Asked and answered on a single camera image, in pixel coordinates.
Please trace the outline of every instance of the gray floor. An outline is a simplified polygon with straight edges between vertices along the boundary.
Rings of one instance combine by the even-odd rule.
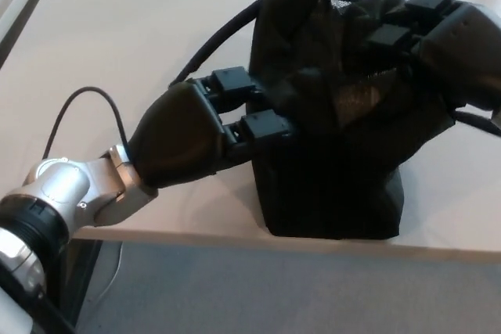
[[[500,333],[501,268],[340,255],[107,243],[86,334]]]

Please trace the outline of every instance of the black cloth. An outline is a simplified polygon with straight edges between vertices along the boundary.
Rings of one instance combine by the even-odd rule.
[[[359,55],[381,17],[405,0],[262,0],[250,74],[301,130],[295,146],[253,160],[275,235],[387,239],[398,234],[398,166],[454,124],[438,94]]]

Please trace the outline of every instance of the black cable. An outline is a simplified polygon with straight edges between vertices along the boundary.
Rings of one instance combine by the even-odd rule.
[[[70,95],[68,97],[68,99],[64,103],[63,107],[61,107],[61,110],[60,110],[59,114],[57,115],[56,121],[54,122],[54,126],[52,127],[52,130],[50,132],[49,139],[47,140],[47,145],[45,146],[45,151],[44,151],[44,155],[43,155],[42,159],[45,160],[49,157],[50,149],[52,148],[52,144],[54,143],[54,138],[56,137],[57,130],[59,128],[59,125],[61,124],[61,120],[63,119],[64,114],[68,110],[68,107],[70,106],[70,104],[73,102],[73,100],[75,98],[77,98],[80,94],[85,93],[85,92],[98,93],[110,104],[110,107],[113,110],[113,114],[115,116],[115,120],[117,121],[118,133],[120,134],[121,142],[123,144],[125,153],[127,154],[127,157],[130,160],[131,153],[129,152],[127,136],[125,135],[124,125],[122,123],[122,119],[120,116],[120,112],[118,111],[117,105],[112,100],[110,95],[108,95],[108,93],[106,93],[101,88],[96,88],[93,86],[85,86],[83,88],[78,89],[72,95]]]
[[[452,117],[461,123],[480,129],[490,135],[501,137],[501,129],[497,128],[497,126],[486,117],[474,113],[464,113],[463,111],[454,111]]]
[[[189,74],[195,72],[200,66],[209,59],[214,51],[216,51],[223,43],[234,35],[237,31],[245,27],[251,21],[254,21],[261,9],[262,0],[256,0],[254,3],[246,7],[243,11],[234,16],[230,21],[223,25],[218,31],[204,43],[204,45],[195,53],[193,58],[185,65],[178,76],[170,83],[173,85],[177,82],[184,81]]]

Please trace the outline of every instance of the black mesh fabric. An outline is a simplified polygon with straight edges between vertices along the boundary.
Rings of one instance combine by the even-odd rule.
[[[388,239],[398,234],[398,166],[453,124],[441,98],[363,61],[357,48],[404,0],[262,0],[249,72],[291,119],[295,146],[253,160],[274,235]]]

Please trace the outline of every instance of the wire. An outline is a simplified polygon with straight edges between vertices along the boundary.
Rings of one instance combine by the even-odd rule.
[[[123,125],[123,122],[122,122],[122,119],[120,116],[120,112],[118,111],[117,105],[115,104],[115,102],[113,101],[113,99],[110,97],[110,95],[108,93],[106,93],[101,88],[97,88],[97,87],[93,87],[93,86],[85,86],[83,88],[78,89],[72,95],[70,95],[68,97],[68,99],[66,100],[66,102],[63,104],[63,107],[61,107],[61,110],[59,111],[59,114],[57,115],[56,121],[54,122],[54,125],[52,126],[52,130],[50,132],[49,139],[47,140],[47,145],[45,146],[45,151],[44,151],[42,159],[45,160],[49,157],[50,149],[52,148],[52,144],[54,143],[54,139],[56,138],[57,130],[59,129],[59,125],[61,124],[61,121],[63,120],[64,115],[65,115],[66,111],[68,110],[68,107],[70,107],[70,104],[74,101],[75,98],[77,98],[80,94],[85,93],[85,92],[98,93],[110,104],[110,107],[113,110],[113,114],[115,116],[115,120],[117,122],[117,128],[118,128],[118,132],[120,134],[121,142],[123,144],[124,150],[127,153],[129,160],[131,160],[130,159],[131,154],[130,154],[129,148],[128,148],[127,136],[125,134],[124,125]],[[122,263],[123,251],[124,251],[124,243],[121,242],[120,243],[120,251],[118,254],[117,267],[115,269],[114,275],[111,278],[110,282],[105,287],[105,289],[97,297],[96,302],[94,303],[94,307],[92,307],[90,310],[90,313],[88,315],[89,317],[92,315],[94,310],[98,307],[99,303],[103,300],[104,296],[108,293],[108,291],[110,291],[111,286],[115,282],[115,279],[117,279],[118,272],[120,270],[121,263]],[[79,324],[77,324],[77,327],[75,329],[80,328],[80,323],[82,323],[82,320],[79,321]]]
[[[113,114],[115,116],[115,121],[117,122],[118,133],[120,134],[122,145],[124,147],[125,153],[127,154],[127,157],[129,158],[129,160],[131,160],[131,153],[128,147],[127,136],[125,135],[124,124],[122,123],[122,119],[120,116],[120,112],[118,111],[117,105],[115,104],[115,102],[112,100],[112,98],[108,93],[106,93],[101,88],[96,88],[94,86],[85,86],[83,88],[78,89],[72,95],[70,95],[66,100],[66,102],[63,104],[63,107],[61,107],[61,110],[57,115],[56,122],[52,126],[52,130],[50,132],[49,139],[47,140],[47,145],[45,146],[45,151],[42,159],[46,160],[49,157],[50,149],[52,148],[52,144],[54,143],[54,138],[56,138],[57,130],[59,129],[61,120],[63,119],[66,111],[68,110],[68,107],[70,107],[70,104],[74,101],[75,98],[77,98],[80,94],[85,92],[98,93],[110,104],[110,107],[113,110]]]
[[[94,315],[97,307],[99,304],[103,301],[104,297],[107,295],[107,293],[110,291],[111,286],[114,284],[115,280],[117,279],[118,272],[120,271],[121,265],[122,265],[122,258],[124,254],[124,243],[120,243],[120,250],[118,252],[118,262],[117,266],[115,267],[115,272],[113,274],[113,277],[111,277],[111,280],[108,282],[104,290],[97,296],[92,308],[90,308],[87,317],[85,320],[78,320],[78,324],[76,327],[77,331],[82,330],[85,327],[85,324],[88,322],[88,319]]]
[[[463,111],[454,111],[452,117],[461,123],[480,129],[490,135],[501,137],[501,129],[497,128],[497,126],[486,117],[481,117],[474,113],[465,113]]]
[[[223,43],[234,35],[237,31],[245,27],[251,21],[258,17],[261,9],[262,0],[256,0],[254,3],[246,7],[230,21],[223,25],[218,31],[204,43],[202,47],[195,53],[193,58],[179,72],[178,76],[170,83],[170,85],[184,81],[189,74],[195,72],[200,66],[216,51]]]

